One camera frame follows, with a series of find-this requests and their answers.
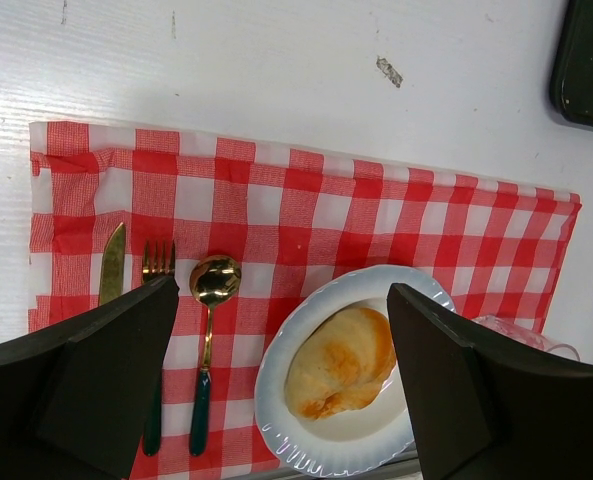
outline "gold knife blade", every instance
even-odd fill
[[[100,269],[99,305],[110,302],[123,293],[126,236],[125,224],[121,222],[105,246]]]

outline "bread roll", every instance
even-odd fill
[[[387,319],[369,308],[341,310],[296,352],[285,383],[287,408],[310,420],[365,408],[395,364]]]

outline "white bowl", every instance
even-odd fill
[[[306,475],[349,477],[391,460],[414,440],[398,365],[376,400],[362,410],[315,422],[292,415],[284,387],[294,355],[330,316],[348,306],[368,306],[387,316],[392,283],[406,283],[445,308],[454,304],[426,273],[377,265],[343,275],[312,293],[281,326],[265,352],[256,379],[256,423],[267,447]]]

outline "white wooden surface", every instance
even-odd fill
[[[584,208],[546,331],[593,362],[593,132],[557,124],[545,97],[565,4],[0,0],[0,341],[26,332],[27,124],[68,118],[573,189]]]

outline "green spoon handle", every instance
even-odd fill
[[[156,384],[156,391],[152,405],[145,420],[145,431],[143,433],[143,452],[148,457],[156,455],[160,450],[161,437],[161,423],[162,423],[162,393],[163,393],[163,376],[158,378]]]
[[[209,370],[206,368],[198,370],[192,426],[189,432],[189,453],[195,457],[201,455],[207,448],[207,435],[209,433],[209,392],[211,386],[212,380]]]

